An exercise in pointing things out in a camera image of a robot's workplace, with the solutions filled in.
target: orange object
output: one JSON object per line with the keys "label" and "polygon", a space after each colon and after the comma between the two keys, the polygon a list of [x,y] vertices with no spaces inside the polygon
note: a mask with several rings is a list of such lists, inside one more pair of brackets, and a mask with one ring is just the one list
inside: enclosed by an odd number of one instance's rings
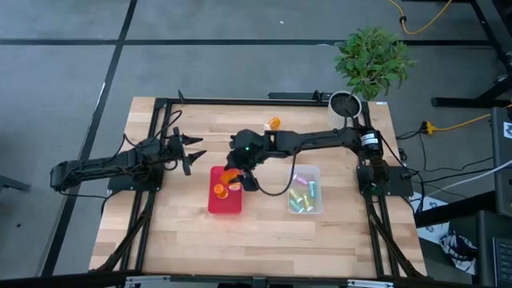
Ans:
{"label": "orange object", "polygon": [[264,125],[265,130],[279,130],[281,126],[281,119],[279,117],[274,117],[267,124]]}
{"label": "orange object", "polygon": [[218,198],[224,199],[227,197],[227,189],[223,184],[217,184],[214,186],[214,193]]}
{"label": "orange object", "polygon": [[229,185],[231,180],[235,179],[239,175],[242,175],[242,172],[238,169],[226,170],[224,173],[222,173],[221,183],[224,185]]}

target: gray floor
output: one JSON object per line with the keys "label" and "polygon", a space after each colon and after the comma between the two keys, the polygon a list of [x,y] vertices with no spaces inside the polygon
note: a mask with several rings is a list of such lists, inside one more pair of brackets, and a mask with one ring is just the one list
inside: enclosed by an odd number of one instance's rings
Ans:
{"label": "gray floor", "polygon": [[[117,38],[128,3],[3,0],[0,38]],[[497,36],[510,47],[495,9],[487,1],[479,3]],[[407,2],[402,7],[414,30],[442,4]],[[398,12],[386,0],[141,0],[128,38],[332,39],[346,38],[368,25],[402,34]],[[470,6],[453,4],[424,34],[402,37],[482,39],[485,35]],[[0,194],[0,278],[38,274],[62,204],[62,197],[49,188],[50,168],[77,157],[113,50],[112,46],[0,46],[0,174],[32,185],[29,193],[3,190]],[[328,46],[126,46],[91,157],[110,155],[118,147],[133,96],[175,97],[181,89],[186,97],[265,98],[278,91],[343,90],[344,81],[333,68],[336,53]],[[492,50],[411,47],[410,56],[418,60],[410,80],[379,99],[389,102],[397,134],[416,130],[423,120],[450,126],[487,113],[435,109],[430,98],[473,97],[490,87],[503,73]],[[487,121],[424,139],[431,169],[491,156]],[[422,166],[417,139],[400,146],[409,156],[409,166]],[[425,179],[444,174],[425,174]],[[492,179],[484,178],[474,182],[466,195],[492,186]],[[82,194],[105,191],[106,181],[88,182],[81,188]],[[448,202],[458,199],[438,197]],[[100,204],[78,200],[56,273],[87,270]],[[468,280],[430,260],[427,269],[435,278]]]}

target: green object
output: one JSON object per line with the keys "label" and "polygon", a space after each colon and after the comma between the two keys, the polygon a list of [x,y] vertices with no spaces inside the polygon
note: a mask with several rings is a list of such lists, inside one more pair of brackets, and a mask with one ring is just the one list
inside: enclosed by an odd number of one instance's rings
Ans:
{"label": "green object", "polygon": [[304,207],[302,207],[301,205],[296,203],[296,201],[294,201],[293,199],[290,199],[290,204],[295,209],[295,211],[297,211],[299,213],[304,211]]}
{"label": "green object", "polygon": [[306,207],[306,211],[310,212],[313,209],[313,207],[310,203],[310,200],[308,200],[307,197],[307,194],[304,194],[304,206]]}
{"label": "green object", "polygon": [[315,199],[317,197],[317,183],[315,181],[309,181],[307,185],[310,188],[310,197]]}
{"label": "green object", "polygon": [[391,81],[398,88],[409,78],[406,69],[415,61],[406,56],[407,45],[396,34],[379,27],[367,27],[351,34],[345,42],[336,42],[342,55],[336,56],[336,71],[349,78],[352,94],[361,93],[370,101],[381,90],[388,94]]}

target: potted plant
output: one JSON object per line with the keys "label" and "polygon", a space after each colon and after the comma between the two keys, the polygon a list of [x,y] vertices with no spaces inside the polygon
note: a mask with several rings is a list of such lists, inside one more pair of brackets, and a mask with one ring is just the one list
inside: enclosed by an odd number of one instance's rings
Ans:
{"label": "potted plant", "polygon": [[414,61],[406,56],[407,46],[398,41],[396,34],[382,28],[367,27],[352,34],[336,46],[342,53],[334,58],[336,71],[348,78],[351,92],[338,91],[329,100],[329,124],[331,128],[342,128],[361,113],[361,102],[355,96],[360,93],[370,101],[382,90],[388,94],[392,81],[398,81],[398,88],[408,79],[406,69]]}

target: wooden table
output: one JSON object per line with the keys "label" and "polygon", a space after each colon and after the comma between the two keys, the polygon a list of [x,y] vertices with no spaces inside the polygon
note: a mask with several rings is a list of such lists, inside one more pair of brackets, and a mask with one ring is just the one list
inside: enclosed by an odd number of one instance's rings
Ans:
{"label": "wooden table", "polygon": [[[131,141],[147,136],[154,100],[134,98],[125,128]],[[328,130],[325,107],[194,104],[173,105],[174,110],[183,111],[175,123],[182,133],[204,138],[186,150],[208,152],[194,163],[191,176],[185,176],[180,168],[165,173],[156,197],[143,272],[375,277],[368,218],[355,173],[358,158],[348,149],[309,150],[297,156],[297,164],[316,165],[321,171],[320,215],[290,214],[286,195],[269,197],[261,192],[244,193],[240,215],[219,216],[207,210],[210,168],[226,164],[230,135],[245,128],[263,133],[263,123],[273,116],[282,120],[282,130]],[[371,102],[370,115],[374,127],[398,154],[387,104]],[[397,165],[387,150],[385,159]],[[256,169],[255,176],[264,189],[277,192],[284,188],[291,160],[269,159]],[[103,264],[125,236],[133,199],[133,191],[123,191],[106,204],[91,269]],[[416,269],[425,273],[411,208],[398,197],[387,197],[387,204],[394,240]],[[131,268],[137,247],[135,239]],[[389,274],[382,240],[381,251]]]}

